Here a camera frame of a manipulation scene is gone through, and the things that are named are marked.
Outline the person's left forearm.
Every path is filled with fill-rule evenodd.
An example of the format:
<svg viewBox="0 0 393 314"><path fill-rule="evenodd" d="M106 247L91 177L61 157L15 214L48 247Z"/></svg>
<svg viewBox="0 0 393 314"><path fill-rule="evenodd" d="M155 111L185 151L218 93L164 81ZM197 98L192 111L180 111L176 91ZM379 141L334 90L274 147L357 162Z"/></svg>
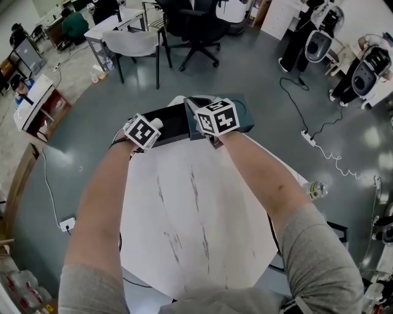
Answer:
<svg viewBox="0 0 393 314"><path fill-rule="evenodd" d="M122 279L119 237L128 165L135 146L113 145L94 171L79 204L65 265L83 264Z"/></svg>

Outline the tall cardboard box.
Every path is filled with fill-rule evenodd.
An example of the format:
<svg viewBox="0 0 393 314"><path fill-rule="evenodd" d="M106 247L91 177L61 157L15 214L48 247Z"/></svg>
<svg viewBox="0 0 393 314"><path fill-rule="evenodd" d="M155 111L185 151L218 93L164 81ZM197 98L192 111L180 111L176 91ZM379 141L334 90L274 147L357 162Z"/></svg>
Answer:
<svg viewBox="0 0 393 314"><path fill-rule="evenodd" d="M260 29L270 8L271 0L252 0L247 22L253 28Z"/></svg>

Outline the white black robot machine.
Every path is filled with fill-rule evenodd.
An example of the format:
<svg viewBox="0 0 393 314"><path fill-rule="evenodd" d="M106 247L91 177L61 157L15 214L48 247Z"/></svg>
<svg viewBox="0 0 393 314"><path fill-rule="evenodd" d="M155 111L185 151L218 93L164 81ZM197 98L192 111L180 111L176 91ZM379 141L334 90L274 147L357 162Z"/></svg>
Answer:
<svg viewBox="0 0 393 314"><path fill-rule="evenodd" d="M235 36L244 32L248 2L249 0L218 0L216 17L229 23L229 35Z"/></svg>

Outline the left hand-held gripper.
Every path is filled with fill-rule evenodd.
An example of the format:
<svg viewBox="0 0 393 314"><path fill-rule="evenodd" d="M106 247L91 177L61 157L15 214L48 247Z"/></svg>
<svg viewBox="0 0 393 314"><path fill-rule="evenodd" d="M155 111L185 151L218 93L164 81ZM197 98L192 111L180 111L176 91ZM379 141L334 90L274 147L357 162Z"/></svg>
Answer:
<svg viewBox="0 0 393 314"><path fill-rule="evenodd" d="M143 115L137 113L115 135L115 143L131 142L132 153L144 153L153 147L160 135L159 129L154 128Z"/></svg>

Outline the black office chair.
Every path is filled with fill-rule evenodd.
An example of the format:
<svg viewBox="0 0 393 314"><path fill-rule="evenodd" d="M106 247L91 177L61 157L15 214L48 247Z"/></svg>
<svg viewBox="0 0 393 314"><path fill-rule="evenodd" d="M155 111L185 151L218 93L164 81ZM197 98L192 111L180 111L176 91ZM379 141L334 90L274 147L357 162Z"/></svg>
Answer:
<svg viewBox="0 0 393 314"><path fill-rule="evenodd" d="M208 47L221 49L219 40L230 27L229 22L216 15L219 0L155 0L166 17L166 31L182 39L177 48L189 48L187 56L179 66L181 72L195 52L202 52L219 66L219 60L207 50Z"/></svg>

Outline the white black backpack device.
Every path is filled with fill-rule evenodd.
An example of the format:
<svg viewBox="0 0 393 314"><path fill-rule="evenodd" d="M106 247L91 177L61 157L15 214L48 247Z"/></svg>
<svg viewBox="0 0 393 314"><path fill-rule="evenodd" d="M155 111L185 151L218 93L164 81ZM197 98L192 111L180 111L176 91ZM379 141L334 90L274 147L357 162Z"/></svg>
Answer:
<svg viewBox="0 0 393 314"><path fill-rule="evenodd" d="M329 2L318 11L314 24L316 30L310 33L305 44L305 57L311 63L318 63L328 54L334 38L343 27L344 12Z"/></svg>
<svg viewBox="0 0 393 314"><path fill-rule="evenodd" d="M366 97L391 66L388 50L377 45L369 47L352 75L351 86L356 95Z"/></svg>

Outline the grey metal table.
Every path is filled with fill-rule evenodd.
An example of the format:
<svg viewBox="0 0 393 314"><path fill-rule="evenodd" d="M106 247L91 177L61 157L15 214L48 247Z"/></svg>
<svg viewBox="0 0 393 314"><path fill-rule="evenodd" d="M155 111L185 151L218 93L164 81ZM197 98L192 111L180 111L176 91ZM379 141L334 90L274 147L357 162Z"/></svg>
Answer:
<svg viewBox="0 0 393 314"><path fill-rule="evenodd" d="M106 70L105 60L113 53L107 48L103 33L113 30L145 31L147 18L142 9L120 9L119 13L108 17L87 31L84 36L102 70Z"/></svg>

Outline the black framed board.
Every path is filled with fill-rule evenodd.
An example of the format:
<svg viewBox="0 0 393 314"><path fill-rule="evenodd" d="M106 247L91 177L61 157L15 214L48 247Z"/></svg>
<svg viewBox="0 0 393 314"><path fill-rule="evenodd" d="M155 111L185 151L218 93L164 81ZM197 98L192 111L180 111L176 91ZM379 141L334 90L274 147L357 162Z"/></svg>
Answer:
<svg viewBox="0 0 393 314"><path fill-rule="evenodd" d="M27 70L29 70L29 78L35 77L46 65L45 59L33 47L28 38L24 39L16 49L13 49L12 53L14 53Z"/></svg>

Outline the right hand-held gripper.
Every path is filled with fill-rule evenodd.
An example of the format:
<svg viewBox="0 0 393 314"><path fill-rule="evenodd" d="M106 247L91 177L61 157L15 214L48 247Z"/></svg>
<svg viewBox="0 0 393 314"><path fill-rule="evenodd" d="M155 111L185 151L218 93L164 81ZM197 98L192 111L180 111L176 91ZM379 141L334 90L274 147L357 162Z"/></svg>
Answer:
<svg viewBox="0 0 393 314"><path fill-rule="evenodd" d="M207 136L214 148L219 148L222 145L219 137L237 130L239 118L231 100L226 98L214 102L215 99L215 96L196 95L184 98L184 104L196 117L201 133Z"/></svg>

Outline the person's right forearm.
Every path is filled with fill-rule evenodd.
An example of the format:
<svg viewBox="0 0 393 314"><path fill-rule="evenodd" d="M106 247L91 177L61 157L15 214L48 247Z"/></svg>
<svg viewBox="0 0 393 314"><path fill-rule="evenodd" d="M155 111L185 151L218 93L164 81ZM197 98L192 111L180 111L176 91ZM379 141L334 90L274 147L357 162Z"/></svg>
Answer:
<svg viewBox="0 0 393 314"><path fill-rule="evenodd" d="M273 222L277 235L288 217L311 201L295 177L277 159L244 134L232 131L219 137L238 172Z"/></svg>

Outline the white top wooden desk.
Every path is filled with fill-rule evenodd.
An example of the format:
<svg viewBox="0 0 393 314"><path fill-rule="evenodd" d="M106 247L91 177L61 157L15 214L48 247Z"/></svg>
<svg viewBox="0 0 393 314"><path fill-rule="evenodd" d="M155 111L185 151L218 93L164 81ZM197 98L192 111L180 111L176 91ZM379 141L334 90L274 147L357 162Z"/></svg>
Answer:
<svg viewBox="0 0 393 314"><path fill-rule="evenodd" d="M14 122L31 144L47 144L71 104L47 76L40 76L14 113Z"/></svg>

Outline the black box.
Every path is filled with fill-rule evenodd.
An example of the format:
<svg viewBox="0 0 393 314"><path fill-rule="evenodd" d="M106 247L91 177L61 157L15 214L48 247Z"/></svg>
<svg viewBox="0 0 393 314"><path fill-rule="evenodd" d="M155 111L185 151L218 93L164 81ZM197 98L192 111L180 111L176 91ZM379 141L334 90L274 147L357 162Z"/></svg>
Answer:
<svg viewBox="0 0 393 314"><path fill-rule="evenodd" d="M153 148L170 144L190 137L189 124L184 104L176 104L162 109L143 114L148 120L158 118L163 123L159 129L160 137L154 143Z"/></svg>

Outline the clear plastic bags red items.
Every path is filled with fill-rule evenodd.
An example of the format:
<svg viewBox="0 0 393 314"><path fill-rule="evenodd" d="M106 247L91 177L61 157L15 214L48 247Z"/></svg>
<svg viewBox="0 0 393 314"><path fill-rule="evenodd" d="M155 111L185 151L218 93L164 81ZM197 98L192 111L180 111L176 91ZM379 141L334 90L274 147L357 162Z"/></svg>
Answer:
<svg viewBox="0 0 393 314"><path fill-rule="evenodd" d="M0 283L5 284L11 298L26 312L35 311L52 300L30 270L0 273Z"/></svg>

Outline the clear water bottle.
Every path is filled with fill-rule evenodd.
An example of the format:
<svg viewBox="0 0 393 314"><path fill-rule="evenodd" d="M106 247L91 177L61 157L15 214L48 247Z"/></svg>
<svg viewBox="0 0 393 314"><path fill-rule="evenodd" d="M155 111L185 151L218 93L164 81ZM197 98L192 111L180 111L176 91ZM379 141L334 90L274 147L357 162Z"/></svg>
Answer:
<svg viewBox="0 0 393 314"><path fill-rule="evenodd" d="M326 197L329 192L328 184L323 182L306 182L302 188L312 201Z"/></svg>

